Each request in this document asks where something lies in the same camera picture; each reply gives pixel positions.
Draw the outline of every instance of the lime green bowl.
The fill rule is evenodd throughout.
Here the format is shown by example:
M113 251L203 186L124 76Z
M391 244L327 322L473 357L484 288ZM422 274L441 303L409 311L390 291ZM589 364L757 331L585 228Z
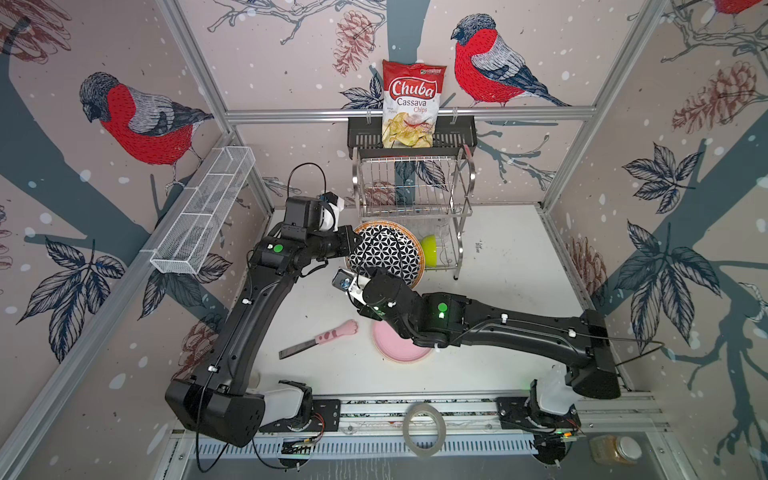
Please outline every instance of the lime green bowl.
M434 235L427 235L419 242L424 250L424 266L437 266L437 239Z

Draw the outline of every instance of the jar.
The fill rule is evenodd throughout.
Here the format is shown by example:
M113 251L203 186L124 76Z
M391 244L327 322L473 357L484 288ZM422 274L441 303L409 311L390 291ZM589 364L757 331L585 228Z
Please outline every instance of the jar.
M600 435L589 441L592 459L601 465L635 465L643 455L631 437Z

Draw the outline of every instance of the pink bowl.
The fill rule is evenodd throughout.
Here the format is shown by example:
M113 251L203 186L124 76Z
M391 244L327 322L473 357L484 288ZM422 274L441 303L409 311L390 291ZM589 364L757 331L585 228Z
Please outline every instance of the pink bowl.
M393 362L411 363L427 356L432 349L416 346L411 340L400 338L387 322L374 322L373 342L386 358Z

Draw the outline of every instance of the black and white patterned plate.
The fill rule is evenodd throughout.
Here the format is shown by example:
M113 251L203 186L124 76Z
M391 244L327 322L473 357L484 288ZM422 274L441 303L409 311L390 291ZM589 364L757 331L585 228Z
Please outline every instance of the black and white patterned plate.
M365 266L386 268L411 288L424 273L424 251L413 233L399 223L386 220L365 222L355 229L362 243L346 258L347 268L364 275Z

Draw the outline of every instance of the tape roll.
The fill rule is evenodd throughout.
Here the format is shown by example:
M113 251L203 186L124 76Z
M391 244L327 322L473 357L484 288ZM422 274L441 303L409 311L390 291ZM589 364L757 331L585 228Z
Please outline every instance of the tape roll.
M434 420L435 424L437 425L437 442L435 442L435 444L429 449L423 449L417 446L413 440L411 440L411 435L408 432L411 419L413 419L413 417L419 413L425 413L428 417L432 418L432 420ZM445 420L442 419L440 412L435 410L435 407L429 405L428 403L418 403L414 405L408 411L406 417L402 420L402 438L405 441L406 446L411 449L411 452L415 453L418 457L429 457L439 452L440 449L442 449L443 444L445 444L446 433L447 431L445 430Z

